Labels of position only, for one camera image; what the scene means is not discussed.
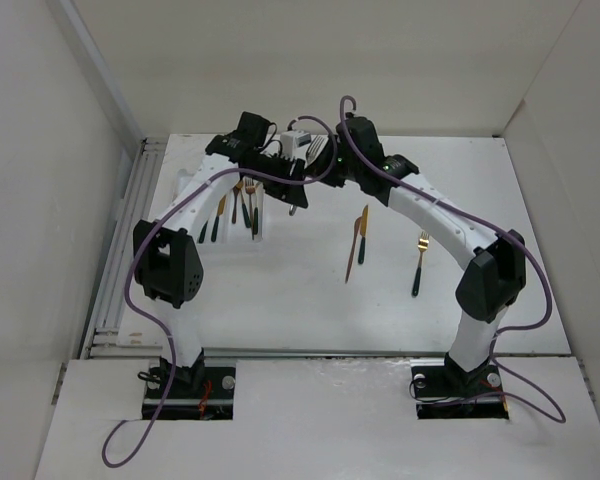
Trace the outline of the gold knife green handle short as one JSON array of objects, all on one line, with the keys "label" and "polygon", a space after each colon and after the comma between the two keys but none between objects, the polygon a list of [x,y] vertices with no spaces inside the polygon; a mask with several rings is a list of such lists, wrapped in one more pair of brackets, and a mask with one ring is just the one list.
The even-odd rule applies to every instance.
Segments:
[{"label": "gold knife green handle short", "polygon": [[357,258],[357,262],[359,265],[364,264],[365,261],[365,255],[366,255],[366,234],[367,234],[367,226],[368,226],[368,216],[369,216],[369,205],[365,205],[363,211],[362,211],[362,215],[361,215],[361,222],[360,222],[360,229],[359,229],[359,233],[360,233],[360,245],[359,245],[359,252],[358,252],[358,258]]}]

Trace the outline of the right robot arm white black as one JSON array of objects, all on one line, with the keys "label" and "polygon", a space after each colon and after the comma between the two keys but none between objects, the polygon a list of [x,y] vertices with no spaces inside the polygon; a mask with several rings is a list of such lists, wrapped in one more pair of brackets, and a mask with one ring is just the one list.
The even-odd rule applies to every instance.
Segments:
[{"label": "right robot arm white black", "polygon": [[425,230],[463,271],[455,290],[461,308],[456,337],[446,353],[445,386],[457,394],[475,387],[489,363],[491,340],[502,317],[526,285],[524,239],[516,231],[499,234],[458,214],[406,157],[387,155],[375,127],[365,117],[349,117],[336,136],[310,145],[307,173],[322,183],[360,190]]}]

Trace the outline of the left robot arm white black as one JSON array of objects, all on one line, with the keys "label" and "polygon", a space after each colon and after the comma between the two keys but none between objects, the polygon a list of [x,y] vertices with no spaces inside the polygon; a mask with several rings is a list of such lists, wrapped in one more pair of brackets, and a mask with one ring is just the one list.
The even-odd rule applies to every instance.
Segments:
[{"label": "left robot arm white black", "polygon": [[267,152],[271,124],[244,112],[238,126],[207,144],[198,169],[175,200],[152,220],[141,220],[132,234],[133,257],[124,301],[136,315],[157,326],[166,346],[146,381],[181,396],[197,394],[204,382],[204,349],[194,328],[178,332],[180,311],[199,293],[204,268],[197,239],[213,212],[244,178],[263,183],[267,194],[305,208],[305,186],[315,177],[306,162],[282,151]]}]

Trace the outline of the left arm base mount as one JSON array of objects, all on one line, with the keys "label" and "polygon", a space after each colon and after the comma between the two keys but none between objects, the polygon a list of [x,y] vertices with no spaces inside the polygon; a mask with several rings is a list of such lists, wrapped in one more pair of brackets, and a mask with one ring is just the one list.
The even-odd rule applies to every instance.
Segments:
[{"label": "left arm base mount", "polygon": [[[163,358],[137,374],[145,383],[141,406],[143,420],[150,420],[159,402],[171,371]],[[236,366],[208,365],[199,357],[188,368],[179,367],[171,389],[157,417],[158,420],[225,421],[233,419]]]}]

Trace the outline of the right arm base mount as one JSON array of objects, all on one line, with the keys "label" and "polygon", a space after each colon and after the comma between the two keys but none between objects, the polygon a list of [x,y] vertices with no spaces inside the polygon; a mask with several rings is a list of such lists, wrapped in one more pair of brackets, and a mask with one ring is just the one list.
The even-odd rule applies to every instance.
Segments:
[{"label": "right arm base mount", "polygon": [[508,420],[499,369],[489,360],[469,373],[448,355],[410,361],[408,390],[419,420]]}]

